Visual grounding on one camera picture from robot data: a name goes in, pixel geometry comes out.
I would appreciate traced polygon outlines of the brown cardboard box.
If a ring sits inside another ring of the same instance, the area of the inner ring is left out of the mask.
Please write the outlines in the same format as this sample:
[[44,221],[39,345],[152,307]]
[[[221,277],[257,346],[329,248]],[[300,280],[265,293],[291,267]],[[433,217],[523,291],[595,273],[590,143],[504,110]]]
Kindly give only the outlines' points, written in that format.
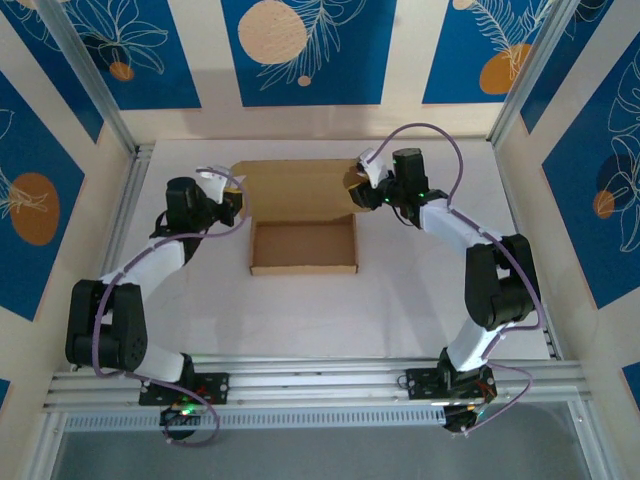
[[232,173],[248,193],[253,276],[358,272],[354,159],[244,160]]

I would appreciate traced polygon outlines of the left black controller board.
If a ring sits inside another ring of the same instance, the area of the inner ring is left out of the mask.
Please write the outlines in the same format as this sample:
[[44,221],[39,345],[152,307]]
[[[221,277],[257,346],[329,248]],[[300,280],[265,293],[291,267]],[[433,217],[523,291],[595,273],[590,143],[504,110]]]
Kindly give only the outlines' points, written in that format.
[[199,419],[196,407],[192,404],[182,406],[170,406],[160,412],[159,425],[165,440],[169,443],[172,441],[183,441],[191,437],[194,430],[180,429],[181,426],[190,425],[193,419]]

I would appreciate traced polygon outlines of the black controller board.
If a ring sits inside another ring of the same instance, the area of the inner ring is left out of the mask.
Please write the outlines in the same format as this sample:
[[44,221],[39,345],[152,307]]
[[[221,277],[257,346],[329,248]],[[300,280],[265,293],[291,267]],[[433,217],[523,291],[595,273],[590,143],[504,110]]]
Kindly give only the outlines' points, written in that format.
[[165,440],[169,443],[172,441],[183,441],[191,437],[194,430],[180,429],[181,426],[190,425],[193,419],[199,419],[196,407],[192,404],[182,406],[170,406],[160,412],[159,425]]
[[445,406],[444,428],[454,435],[468,435],[481,423],[479,418],[485,412],[487,404]]

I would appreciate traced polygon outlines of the right black controller board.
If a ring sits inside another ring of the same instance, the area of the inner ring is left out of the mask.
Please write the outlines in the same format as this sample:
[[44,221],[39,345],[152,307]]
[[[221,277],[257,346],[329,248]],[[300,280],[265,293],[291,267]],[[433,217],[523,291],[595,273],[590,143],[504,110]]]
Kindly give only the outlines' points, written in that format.
[[444,428],[454,435],[468,435],[481,423],[479,418],[485,412],[487,404],[445,406]]

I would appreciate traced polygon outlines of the aluminium side rail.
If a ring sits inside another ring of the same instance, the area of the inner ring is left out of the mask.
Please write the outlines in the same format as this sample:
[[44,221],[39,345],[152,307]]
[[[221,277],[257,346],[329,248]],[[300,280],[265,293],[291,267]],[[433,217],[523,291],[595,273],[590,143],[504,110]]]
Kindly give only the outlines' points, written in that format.
[[[517,198],[517,189],[513,186],[513,182],[511,181],[506,163],[504,162],[498,148],[492,146],[492,150],[495,156],[495,161],[497,165],[497,169],[500,175],[500,180],[505,192],[505,197],[509,206],[510,215],[512,218],[512,222],[516,229],[517,233],[523,234],[529,240],[530,245],[533,245],[533,236],[530,232],[527,231],[527,228],[524,224],[524,217],[521,215],[518,198]],[[537,261],[535,261],[537,277],[538,277],[538,285],[540,289],[540,302],[542,305],[542,311],[544,313],[544,324],[540,327],[540,331],[543,333],[545,342],[547,345],[547,349],[549,351],[549,358],[553,361],[559,361],[564,359],[564,355],[561,349],[561,346],[558,344],[558,340],[556,338],[556,332],[554,331],[554,326],[552,324],[552,317],[548,309],[548,305],[545,302],[545,298],[543,294],[545,291],[543,290],[543,282],[542,282],[542,274],[541,268],[538,266]]]
[[[119,259],[129,231],[153,146],[137,148],[122,190],[109,236],[103,270]],[[81,280],[71,293],[65,355],[71,364],[91,366],[93,353],[98,365],[125,372],[134,371],[147,348],[147,332],[141,287],[133,280],[109,286],[109,280]]]

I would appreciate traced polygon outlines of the blue floral wall panel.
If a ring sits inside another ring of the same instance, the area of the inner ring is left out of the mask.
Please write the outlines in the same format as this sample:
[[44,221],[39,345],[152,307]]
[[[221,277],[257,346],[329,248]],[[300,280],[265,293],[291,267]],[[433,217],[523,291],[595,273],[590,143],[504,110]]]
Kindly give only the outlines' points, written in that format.
[[0,307],[35,320],[84,178],[0,72]]
[[87,135],[97,144],[104,119],[36,10],[34,0],[0,0],[0,11],[7,17]]
[[563,34],[549,56],[520,116],[528,134],[532,133],[613,0],[579,0]]
[[543,163],[597,307],[640,287],[640,40]]
[[67,0],[63,9],[120,109],[201,107],[168,0]]
[[556,0],[449,0],[422,103],[504,101]]
[[221,0],[246,108],[378,105],[397,0]]

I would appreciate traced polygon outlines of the aluminium corner post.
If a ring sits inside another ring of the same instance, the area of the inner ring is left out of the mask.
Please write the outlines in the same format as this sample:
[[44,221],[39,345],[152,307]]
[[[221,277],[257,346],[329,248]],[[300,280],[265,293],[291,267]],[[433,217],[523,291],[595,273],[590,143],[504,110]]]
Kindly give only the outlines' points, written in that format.
[[137,153],[137,143],[120,115],[108,86],[92,60],[81,37],[57,0],[34,0],[36,10],[60,48],[67,63],[91,102],[129,154]]
[[496,123],[488,135],[488,141],[492,145],[497,145],[502,140],[513,121],[517,119],[522,121],[520,109],[563,34],[578,2],[579,0],[556,0],[553,2],[550,15],[544,21],[540,34],[525,60],[524,67],[517,75]]

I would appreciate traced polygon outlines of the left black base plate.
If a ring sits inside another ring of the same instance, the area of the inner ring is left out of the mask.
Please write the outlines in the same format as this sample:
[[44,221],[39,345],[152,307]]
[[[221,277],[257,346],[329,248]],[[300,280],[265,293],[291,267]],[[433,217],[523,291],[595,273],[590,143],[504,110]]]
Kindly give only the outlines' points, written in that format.
[[[228,373],[195,373],[183,388],[194,392],[211,405],[225,405],[229,393]],[[145,391],[139,394],[138,403],[141,406],[169,406],[186,403],[196,403],[191,395],[170,389],[167,387],[150,384]]]

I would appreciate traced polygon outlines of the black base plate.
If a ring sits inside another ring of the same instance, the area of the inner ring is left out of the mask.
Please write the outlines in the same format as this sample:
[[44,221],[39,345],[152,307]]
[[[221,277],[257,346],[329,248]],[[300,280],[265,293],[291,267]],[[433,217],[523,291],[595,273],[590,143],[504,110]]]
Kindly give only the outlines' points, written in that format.
[[[194,392],[211,405],[225,405],[229,393],[228,373],[195,373],[183,388]],[[191,395],[170,389],[167,387],[150,384],[145,391],[139,394],[138,403],[141,406],[169,406],[186,403],[196,403]]]
[[468,372],[440,371],[436,368],[408,369],[410,400],[473,400],[490,403],[497,397],[493,371],[488,366]]

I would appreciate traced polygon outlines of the aluminium frame rail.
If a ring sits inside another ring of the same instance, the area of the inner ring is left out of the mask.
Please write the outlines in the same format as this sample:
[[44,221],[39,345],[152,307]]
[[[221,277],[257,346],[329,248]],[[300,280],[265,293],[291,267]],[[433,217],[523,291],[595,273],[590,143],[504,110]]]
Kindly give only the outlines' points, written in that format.
[[[434,362],[415,358],[291,359],[197,356],[197,372],[229,374],[228,407],[284,408],[406,405],[400,387],[412,368],[432,368]],[[497,402],[519,392],[528,402],[589,400],[590,388],[576,361],[500,360],[493,372]],[[117,411],[138,409],[140,384],[123,377],[98,378],[88,368],[57,372],[45,396],[46,412]]]

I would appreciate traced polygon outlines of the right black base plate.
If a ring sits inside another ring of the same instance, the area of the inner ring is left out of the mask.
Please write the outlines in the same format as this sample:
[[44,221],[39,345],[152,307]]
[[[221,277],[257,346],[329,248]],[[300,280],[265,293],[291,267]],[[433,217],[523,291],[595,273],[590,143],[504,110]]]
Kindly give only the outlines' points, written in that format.
[[488,366],[468,372],[440,371],[436,368],[408,369],[410,400],[473,400],[490,403],[497,397],[493,371]]

